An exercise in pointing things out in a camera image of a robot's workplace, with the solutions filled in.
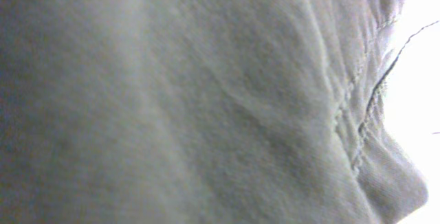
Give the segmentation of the khaki shorts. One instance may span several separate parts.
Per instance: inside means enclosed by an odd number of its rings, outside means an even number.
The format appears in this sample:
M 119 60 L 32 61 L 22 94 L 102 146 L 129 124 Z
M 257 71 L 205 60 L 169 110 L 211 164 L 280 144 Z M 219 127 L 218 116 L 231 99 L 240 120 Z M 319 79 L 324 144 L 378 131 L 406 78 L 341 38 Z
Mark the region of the khaki shorts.
M 2 223 L 396 223 L 405 0 L 1 0 Z

